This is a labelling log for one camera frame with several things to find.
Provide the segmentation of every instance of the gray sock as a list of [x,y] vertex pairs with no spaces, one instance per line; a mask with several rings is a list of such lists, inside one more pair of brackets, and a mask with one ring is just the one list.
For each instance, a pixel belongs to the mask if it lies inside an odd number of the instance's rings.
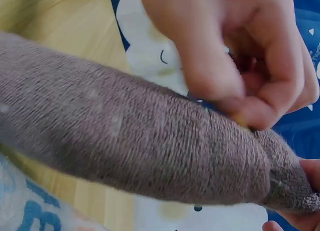
[[311,212],[320,199],[273,131],[173,91],[0,33],[0,142],[93,182],[161,200]]

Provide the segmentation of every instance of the finger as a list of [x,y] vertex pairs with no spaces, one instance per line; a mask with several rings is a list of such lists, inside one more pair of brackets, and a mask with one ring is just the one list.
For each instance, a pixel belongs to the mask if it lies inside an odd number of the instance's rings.
[[262,226],[263,231],[284,231],[275,221],[268,221]]
[[174,37],[189,91],[208,101],[240,98],[245,95],[242,77],[225,53],[220,25],[212,16],[190,20]]
[[223,38],[225,45],[235,55],[263,58],[264,50],[250,36],[245,28],[237,29]]
[[320,192],[320,159],[302,159],[300,165],[311,186]]
[[273,126],[295,103],[304,86],[303,59],[293,5],[271,0],[257,11],[247,30],[265,50],[270,74],[257,94],[244,100],[240,115],[256,129]]
[[[233,57],[233,61],[241,73],[246,96],[255,96],[269,78],[265,62],[247,56]],[[239,99],[216,101],[214,104],[221,112],[229,114],[230,117],[236,116],[242,107],[242,102]]]
[[279,212],[279,214],[300,231],[315,231],[320,222],[320,212],[305,215],[283,212]]
[[310,104],[314,104],[318,100],[320,93],[315,67],[302,37],[300,38],[300,42],[304,66],[304,89],[288,113],[302,109]]

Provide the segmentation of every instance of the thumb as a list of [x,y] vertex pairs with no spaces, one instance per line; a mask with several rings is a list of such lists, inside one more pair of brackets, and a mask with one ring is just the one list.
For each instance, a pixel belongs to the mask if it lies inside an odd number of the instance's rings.
[[189,22],[173,38],[179,52],[186,85],[192,95],[207,101],[240,100],[244,82],[225,45],[218,22]]
[[300,165],[311,186],[320,192],[320,159],[301,159]]
[[262,231],[284,231],[275,221],[268,221],[262,226]]

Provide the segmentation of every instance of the fingernail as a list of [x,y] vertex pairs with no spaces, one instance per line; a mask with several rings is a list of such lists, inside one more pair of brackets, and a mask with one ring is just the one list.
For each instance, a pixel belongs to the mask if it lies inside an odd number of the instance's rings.
[[245,129],[248,129],[248,126],[244,120],[244,117],[241,116],[240,114],[234,114],[231,116],[231,119],[233,121],[235,121],[239,126],[245,128]]
[[318,223],[318,225],[316,226],[316,228],[314,229],[314,231],[320,231],[320,223]]

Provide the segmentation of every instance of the blue bedsheet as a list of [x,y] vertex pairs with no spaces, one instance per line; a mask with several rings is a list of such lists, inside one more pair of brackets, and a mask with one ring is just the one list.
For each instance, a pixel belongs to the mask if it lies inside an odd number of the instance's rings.
[[[119,1],[111,0],[115,12]],[[294,3],[298,29],[320,78],[320,0],[294,0]],[[121,37],[124,48],[127,50],[130,44],[122,33]],[[274,126],[274,130],[285,138],[298,156],[306,159],[320,159],[320,101],[285,115]],[[269,212],[268,218],[277,221],[285,231],[297,230],[276,213]]]

